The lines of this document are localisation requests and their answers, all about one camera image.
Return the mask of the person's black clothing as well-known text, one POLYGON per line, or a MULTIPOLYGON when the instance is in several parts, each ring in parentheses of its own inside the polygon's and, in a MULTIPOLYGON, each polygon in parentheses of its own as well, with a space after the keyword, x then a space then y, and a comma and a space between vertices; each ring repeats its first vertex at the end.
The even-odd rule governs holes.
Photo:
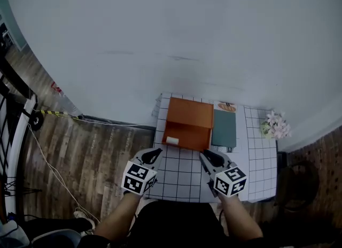
POLYGON ((88 235, 77 248, 276 248, 267 238, 245 242, 225 235, 210 204, 154 201, 142 208, 121 241, 88 235))

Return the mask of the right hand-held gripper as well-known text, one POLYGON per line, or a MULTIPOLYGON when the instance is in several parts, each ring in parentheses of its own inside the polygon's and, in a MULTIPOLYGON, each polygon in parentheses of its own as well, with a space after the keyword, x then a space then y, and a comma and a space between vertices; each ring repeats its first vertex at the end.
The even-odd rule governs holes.
POLYGON ((214 197, 221 194, 232 197, 239 194, 246 186, 246 174, 229 157, 219 151, 204 150, 200 153, 200 161, 209 175, 208 186, 214 197))

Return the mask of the white checked tablecloth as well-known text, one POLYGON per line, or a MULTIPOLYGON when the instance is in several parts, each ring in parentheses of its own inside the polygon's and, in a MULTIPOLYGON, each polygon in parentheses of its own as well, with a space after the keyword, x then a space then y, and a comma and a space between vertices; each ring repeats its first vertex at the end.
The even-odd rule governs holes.
MULTIPOLYGON (((216 199, 208 186, 209 176, 201 166, 199 152, 163 145, 167 111, 170 99, 180 98, 205 102, 203 98, 162 93, 153 110, 157 129, 153 145, 162 149, 162 161, 157 173, 157 182, 147 196, 150 198, 180 202, 215 203, 216 199)), ((261 123, 269 111, 236 106, 236 146, 212 146, 226 154, 246 174, 246 186, 239 193, 242 201, 251 203, 269 199, 276 194, 277 144, 274 138, 266 138, 261 132, 261 123)))

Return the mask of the person's left forearm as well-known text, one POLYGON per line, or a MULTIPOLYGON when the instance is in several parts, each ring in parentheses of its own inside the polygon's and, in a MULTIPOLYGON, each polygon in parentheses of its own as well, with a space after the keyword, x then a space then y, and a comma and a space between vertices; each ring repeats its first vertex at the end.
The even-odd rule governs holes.
POLYGON ((96 227, 94 234, 111 242, 123 240, 129 233, 141 197, 131 192, 124 194, 114 211, 96 227))

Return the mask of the glass door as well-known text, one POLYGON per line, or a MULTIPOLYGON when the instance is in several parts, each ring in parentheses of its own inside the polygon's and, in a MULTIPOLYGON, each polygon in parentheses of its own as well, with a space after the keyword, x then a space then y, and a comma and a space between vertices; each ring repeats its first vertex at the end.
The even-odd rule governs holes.
POLYGON ((0 15, 3 18, 5 26, 7 27, 15 46, 19 51, 22 51, 26 47, 27 42, 13 15, 9 0, 0 0, 0 15))

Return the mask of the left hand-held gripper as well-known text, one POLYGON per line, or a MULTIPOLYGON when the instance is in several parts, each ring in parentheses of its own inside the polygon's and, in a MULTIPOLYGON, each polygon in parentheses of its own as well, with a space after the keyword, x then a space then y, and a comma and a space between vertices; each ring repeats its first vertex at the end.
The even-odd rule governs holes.
POLYGON ((121 187, 137 195, 144 195, 150 190, 157 180, 162 152, 161 148, 148 148, 138 151, 134 158, 126 164, 121 187))

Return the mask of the pink flowers in pot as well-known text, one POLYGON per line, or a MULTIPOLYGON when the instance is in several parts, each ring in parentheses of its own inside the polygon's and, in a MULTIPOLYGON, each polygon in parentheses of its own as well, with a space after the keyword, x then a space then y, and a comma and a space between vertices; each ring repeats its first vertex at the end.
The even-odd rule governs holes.
POLYGON ((274 110, 267 113, 266 118, 260 123, 262 136, 276 140, 291 136, 291 127, 283 116, 284 113, 277 113, 274 110))

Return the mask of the small black wheel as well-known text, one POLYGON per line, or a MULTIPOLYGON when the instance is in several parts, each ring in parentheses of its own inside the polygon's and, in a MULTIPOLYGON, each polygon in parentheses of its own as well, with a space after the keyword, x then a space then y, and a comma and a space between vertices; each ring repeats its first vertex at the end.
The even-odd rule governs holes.
POLYGON ((38 131, 44 122, 44 117, 43 114, 38 113, 36 115, 32 115, 31 118, 29 119, 29 125, 32 129, 32 131, 38 131))

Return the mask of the person's right forearm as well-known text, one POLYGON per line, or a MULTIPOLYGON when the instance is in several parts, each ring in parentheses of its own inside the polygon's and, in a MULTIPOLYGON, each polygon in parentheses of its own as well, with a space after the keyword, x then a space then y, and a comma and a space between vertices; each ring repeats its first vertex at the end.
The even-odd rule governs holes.
POLYGON ((226 219, 228 233, 240 242, 262 238, 259 225, 253 220, 237 196, 218 195, 226 219))

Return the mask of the grey-green flat tray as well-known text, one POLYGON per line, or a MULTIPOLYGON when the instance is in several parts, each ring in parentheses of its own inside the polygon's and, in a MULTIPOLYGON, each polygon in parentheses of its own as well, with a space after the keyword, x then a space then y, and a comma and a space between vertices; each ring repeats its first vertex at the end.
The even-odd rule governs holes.
POLYGON ((236 147, 236 114, 214 109, 212 145, 236 147))

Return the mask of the orange drawer case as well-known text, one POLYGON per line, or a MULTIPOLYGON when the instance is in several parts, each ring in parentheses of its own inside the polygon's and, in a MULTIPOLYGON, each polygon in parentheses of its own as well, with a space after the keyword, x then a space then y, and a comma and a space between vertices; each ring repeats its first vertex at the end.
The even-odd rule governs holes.
POLYGON ((167 121, 184 125, 213 128, 214 106, 192 100, 172 97, 169 101, 167 121))

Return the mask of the black metal railing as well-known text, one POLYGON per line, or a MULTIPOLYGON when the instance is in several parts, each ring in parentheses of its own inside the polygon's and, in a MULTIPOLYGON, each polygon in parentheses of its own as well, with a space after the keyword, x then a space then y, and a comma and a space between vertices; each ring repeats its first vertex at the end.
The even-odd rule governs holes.
POLYGON ((30 193, 25 187, 24 172, 24 147, 29 132, 29 123, 21 146, 17 176, 19 179, 9 183, 7 180, 7 169, 9 165, 9 154, 13 142, 14 132, 17 127, 21 112, 27 99, 35 96, 30 87, 24 84, 21 77, 15 72, 3 54, 0 54, 0 212, 7 217, 5 208, 5 196, 10 195, 10 186, 16 186, 15 204, 16 215, 24 214, 24 196, 30 193))

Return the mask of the clear plastic water bottle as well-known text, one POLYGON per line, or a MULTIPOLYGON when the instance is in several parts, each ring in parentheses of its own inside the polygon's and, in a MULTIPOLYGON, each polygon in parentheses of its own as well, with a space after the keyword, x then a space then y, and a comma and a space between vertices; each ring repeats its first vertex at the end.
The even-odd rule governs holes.
POLYGON ((58 102, 62 105, 64 111, 71 116, 78 117, 82 112, 72 103, 72 101, 64 94, 62 89, 53 81, 51 88, 57 92, 58 102))

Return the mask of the white power strip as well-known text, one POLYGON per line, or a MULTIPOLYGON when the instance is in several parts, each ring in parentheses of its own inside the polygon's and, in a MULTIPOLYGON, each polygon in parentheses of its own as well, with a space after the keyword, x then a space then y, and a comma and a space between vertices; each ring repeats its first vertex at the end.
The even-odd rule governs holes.
POLYGON ((75 211, 74 217, 80 221, 81 227, 82 229, 85 229, 85 231, 93 231, 95 229, 95 222, 88 218, 82 211, 75 211))

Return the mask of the white post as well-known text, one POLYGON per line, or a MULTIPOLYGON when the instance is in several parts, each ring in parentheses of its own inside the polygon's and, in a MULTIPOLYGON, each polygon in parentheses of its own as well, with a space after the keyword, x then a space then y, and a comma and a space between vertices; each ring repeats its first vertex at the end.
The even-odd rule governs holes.
MULTIPOLYGON (((14 132, 13 142, 11 146, 11 151, 9 154, 9 165, 7 169, 7 180, 9 183, 13 181, 17 181, 19 176, 17 176, 17 168, 19 163, 21 146, 24 140, 24 135, 27 129, 29 116, 32 113, 34 106, 36 105, 35 96, 32 96, 31 99, 27 99, 24 105, 24 111, 27 112, 20 114, 19 121, 17 127, 14 132)), ((16 195, 16 186, 10 186, 10 195, 5 196, 5 208, 6 213, 16 213, 16 204, 15 204, 15 195, 16 195)))

